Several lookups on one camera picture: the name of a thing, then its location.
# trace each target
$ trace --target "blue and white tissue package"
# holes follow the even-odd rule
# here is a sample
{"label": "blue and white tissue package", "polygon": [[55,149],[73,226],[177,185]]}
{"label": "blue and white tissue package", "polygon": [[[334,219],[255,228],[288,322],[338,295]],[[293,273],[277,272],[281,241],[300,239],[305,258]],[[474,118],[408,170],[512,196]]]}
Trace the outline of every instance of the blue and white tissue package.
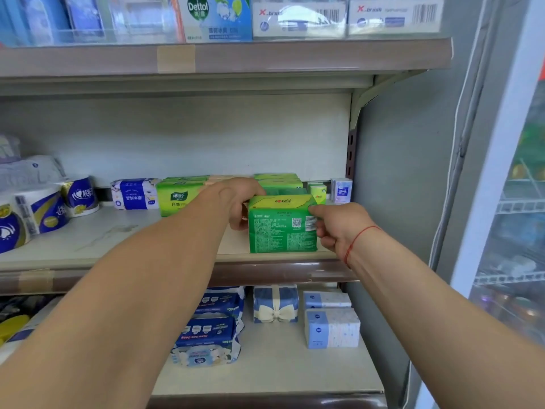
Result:
{"label": "blue and white tissue package", "polygon": [[243,306],[244,302],[236,293],[205,293],[193,318],[197,315],[206,315],[207,317],[230,316],[240,319]]}
{"label": "blue and white tissue package", "polygon": [[253,322],[297,322],[299,294],[295,284],[286,286],[254,286]]}
{"label": "blue and white tissue package", "polygon": [[348,178],[331,179],[331,202],[347,204],[352,197],[352,180]]}
{"label": "blue and white tissue package", "polygon": [[358,347],[360,319],[354,309],[308,309],[305,337],[309,349]]}
{"label": "blue and white tissue package", "polygon": [[191,368],[233,363],[240,343],[233,317],[192,318],[174,343],[175,364]]}
{"label": "blue and white tissue package", "polygon": [[305,310],[307,309],[342,309],[352,307],[347,293],[328,291],[303,291]]}
{"label": "blue and white tissue package", "polygon": [[117,209],[159,209],[157,178],[119,179],[112,182],[112,200]]}
{"label": "blue and white tissue package", "polygon": [[241,300],[244,300],[245,293],[244,289],[246,286],[228,286],[228,287],[208,287],[206,289],[207,293],[236,293],[239,295]]}

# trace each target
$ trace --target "toilet paper roll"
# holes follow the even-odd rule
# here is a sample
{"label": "toilet paper roll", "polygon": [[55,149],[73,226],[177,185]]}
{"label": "toilet paper roll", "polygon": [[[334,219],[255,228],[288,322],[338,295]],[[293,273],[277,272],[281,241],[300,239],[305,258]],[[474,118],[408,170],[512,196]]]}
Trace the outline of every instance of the toilet paper roll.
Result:
{"label": "toilet paper roll", "polygon": [[31,239],[15,195],[0,194],[0,253],[20,247]]}
{"label": "toilet paper roll", "polygon": [[15,198],[32,235],[54,231],[68,223],[60,185],[36,185],[17,190]]}
{"label": "toilet paper roll", "polygon": [[61,185],[60,192],[68,208],[69,217],[89,215],[100,209],[91,178],[65,178],[58,184]]}

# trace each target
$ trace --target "hand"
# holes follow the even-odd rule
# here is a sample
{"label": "hand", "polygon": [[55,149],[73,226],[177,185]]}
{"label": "hand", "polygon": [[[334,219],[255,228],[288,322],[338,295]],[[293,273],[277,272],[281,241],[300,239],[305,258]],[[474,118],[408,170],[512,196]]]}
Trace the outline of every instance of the hand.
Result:
{"label": "hand", "polygon": [[375,225],[365,208],[356,203],[313,205],[309,212],[319,218],[316,234],[322,245],[337,254],[341,261],[358,233]]}
{"label": "hand", "polygon": [[240,231],[248,228],[248,208],[243,204],[255,195],[266,195],[265,190],[252,178],[233,178],[220,182],[220,197],[227,197],[230,204],[229,225]]}

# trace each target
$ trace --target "white shelf back panel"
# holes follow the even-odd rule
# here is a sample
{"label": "white shelf back panel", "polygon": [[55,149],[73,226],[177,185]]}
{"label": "white shelf back panel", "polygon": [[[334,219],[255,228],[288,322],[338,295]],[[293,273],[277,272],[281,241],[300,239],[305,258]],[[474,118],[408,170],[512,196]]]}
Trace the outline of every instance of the white shelf back panel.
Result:
{"label": "white shelf back panel", "polygon": [[296,172],[343,177],[347,93],[79,100],[0,106],[24,155],[53,155],[96,186],[115,179]]}

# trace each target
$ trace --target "glass door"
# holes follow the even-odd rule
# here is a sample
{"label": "glass door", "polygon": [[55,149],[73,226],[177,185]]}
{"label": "glass door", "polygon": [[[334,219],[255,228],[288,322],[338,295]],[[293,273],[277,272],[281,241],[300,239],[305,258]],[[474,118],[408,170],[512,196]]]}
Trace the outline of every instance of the glass door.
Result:
{"label": "glass door", "polygon": [[545,68],[469,299],[545,346]]}

